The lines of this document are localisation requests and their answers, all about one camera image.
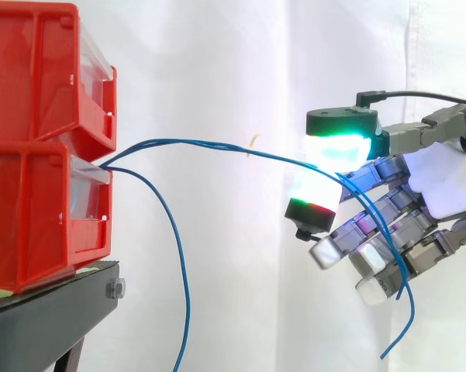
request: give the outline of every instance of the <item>white backdrop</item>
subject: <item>white backdrop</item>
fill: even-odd
[[[358,91],[466,96],[466,0],[76,3],[118,69],[121,150],[159,137],[248,146],[260,134],[257,149],[300,158],[305,113],[352,105]],[[428,104],[376,107],[391,124]],[[192,296],[182,371],[466,370],[466,249],[412,283],[416,323],[380,361],[408,304],[365,307],[347,260],[318,269],[283,218],[298,170],[185,146],[117,164],[155,183],[181,231]],[[172,230],[141,182],[116,174],[114,185],[110,258],[127,292],[87,336],[79,370],[171,370],[185,318]],[[357,211],[349,202],[335,226]]]

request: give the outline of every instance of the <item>green light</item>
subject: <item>green light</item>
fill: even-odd
[[[355,171],[365,164],[371,139],[358,134],[305,138],[307,161],[332,172]]]
[[[306,170],[289,196],[335,212],[340,204],[341,186],[322,174]]]

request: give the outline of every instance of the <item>bolt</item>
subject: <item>bolt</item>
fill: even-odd
[[[114,299],[123,298],[126,293],[126,281],[124,279],[117,278],[112,282],[111,296]]]

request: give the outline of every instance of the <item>blue wire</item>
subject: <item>blue wire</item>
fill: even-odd
[[[336,183],[342,185],[348,191],[362,204],[366,212],[370,215],[370,217],[374,220],[376,226],[378,227],[379,231],[381,234],[386,238],[386,241],[388,245],[390,246],[390,249],[393,253],[394,258],[397,261],[397,264],[400,269],[400,273],[402,274],[402,286],[400,287],[399,293],[396,296],[396,299],[398,300],[400,298],[400,295],[402,293],[403,288],[406,288],[408,294],[409,294],[409,300],[410,300],[410,319],[408,323],[406,324],[405,328],[402,330],[402,332],[399,334],[399,336],[393,341],[389,347],[384,351],[384,353],[381,355],[381,359],[384,359],[385,356],[389,353],[389,351],[398,343],[402,337],[405,335],[405,333],[408,331],[410,326],[412,325],[413,319],[415,317],[415,305],[413,301],[413,296],[412,296],[412,291],[410,289],[410,286],[407,282],[408,280],[408,270],[406,268],[405,261],[403,260],[402,256],[400,255],[399,251],[396,249],[395,244],[392,241],[391,233],[389,232],[388,225],[382,216],[382,214],[379,212],[375,204],[369,199],[369,197],[362,191],[360,188],[350,179],[347,177],[343,176],[342,174],[337,174],[338,178],[333,177],[332,175],[320,170],[316,166],[312,164],[308,164],[302,161],[298,160],[293,160],[289,159],[286,157],[279,157],[274,154],[270,153],[263,153],[261,151],[255,151],[255,150],[248,150],[240,146],[236,146],[230,143],[218,143],[218,142],[210,142],[210,141],[201,141],[201,140],[193,140],[193,139],[151,139],[147,141],[143,141],[140,143],[137,143],[130,148],[124,150],[123,152],[119,153],[118,155],[114,156],[112,159],[107,160],[105,163],[103,163],[100,167],[103,167],[105,169],[109,169],[108,165],[111,164],[112,162],[130,155],[131,153],[135,153],[136,151],[144,150],[147,148],[151,147],[156,147],[156,146],[163,146],[163,145],[168,145],[168,144],[176,144],[176,143],[185,143],[185,144],[190,144],[194,146],[200,146],[200,147],[205,147],[213,150],[221,150],[221,151],[233,151],[233,152],[240,152],[240,153],[249,153],[251,155],[255,155],[258,157],[264,157],[268,159],[273,159],[273,160],[280,160],[284,161],[286,163],[290,164],[295,164],[299,165],[300,167],[308,168],[312,171],[316,171],[318,173],[321,173],[325,175],[326,177],[330,178],[331,180],[335,181]],[[361,196],[365,198],[365,200],[369,203],[370,208],[373,209],[370,210],[369,206],[365,204],[365,202],[361,199]],[[185,271],[183,272],[183,281],[185,281]],[[187,327],[189,326],[185,324],[185,337],[188,335],[188,330]]]
[[[185,254],[183,252],[183,246],[182,246],[182,243],[181,243],[181,237],[179,236],[178,226],[176,225],[176,221],[174,220],[174,217],[173,217],[173,215],[171,213],[171,210],[167,206],[167,203],[165,202],[164,197],[162,196],[162,194],[145,177],[143,177],[141,174],[138,174],[137,172],[133,172],[132,170],[125,169],[125,168],[104,167],[104,169],[106,169],[108,171],[116,171],[116,172],[123,172],[123,173],[131,174],[132,176],[134,176],[134,177],[140,179],[141,181],[143,181],[155,193],[158,200],[161,202],[162,206],[164,207],[165,212],[167,213],[167,217],[171,221],[172,229],[174,230],[174,236],[176,237],[176,243],[178,244],[179,260],[181,261],[181,273],[182,273],[182,277],[183,277],[183,285],[185,287],[185,297],[186,297],[185,332],[184,332],[184,335],[183,335],[181,348],[179,350],[179,355],[178,355],[178,358],[176,360],[176,363],[175,363],[174,369],[173,369],[173,372],[177,372],[178,369],[179,369],[179,366],[181,364],[181,360],[183,359],[183,355],[185,354],[186,342],[188,341],[189,319],[190,319],[190,310],[191,310],[191,300],[190,300],[190,295],[189,295],[188,276],[186,275]]]

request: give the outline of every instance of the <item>red storage bin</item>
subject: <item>red storage bin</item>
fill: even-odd
[[[111,177],[63,143],[0,142],[0,289],[19,293],[110,253]]]
[[[72,4],[0,2],[0,141],[61,141],[93,161],[116,148],[116,71]]]

